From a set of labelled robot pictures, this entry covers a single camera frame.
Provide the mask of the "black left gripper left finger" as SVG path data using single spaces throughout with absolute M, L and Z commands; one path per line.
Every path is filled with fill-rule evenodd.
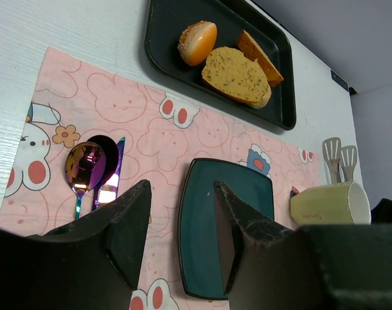
M 0 229 L 0 309 L 128 309 L 151 207 L 141 180 L 120 197 L 45 235 Z

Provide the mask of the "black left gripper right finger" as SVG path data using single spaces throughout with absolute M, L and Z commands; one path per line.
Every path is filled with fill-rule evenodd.
M 222 286 L 230 309 L 330 309 L 316 254 L 302 230 L 257 211 L 214 182 Z

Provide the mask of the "steel serving tongs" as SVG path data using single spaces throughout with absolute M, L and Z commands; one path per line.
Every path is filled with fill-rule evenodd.
M 328 138 L 322 142 L 322 154 L 332 184 L 354 180 L 354 171 L 358 162 L 355 145 L 342 146 L 339 137 Z

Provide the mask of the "crusty speckled bread slice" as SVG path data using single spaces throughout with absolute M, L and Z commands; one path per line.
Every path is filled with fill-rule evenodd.
M 269 84 L 273 87 L 279 85 L 283 80 L 283 76 L 263 51 L 254 38 L 245 30 L 239 36 L 237 42 L 238 48 L 243 52 L 245 57 L 251 61 L 257 61 L 265 75 Z

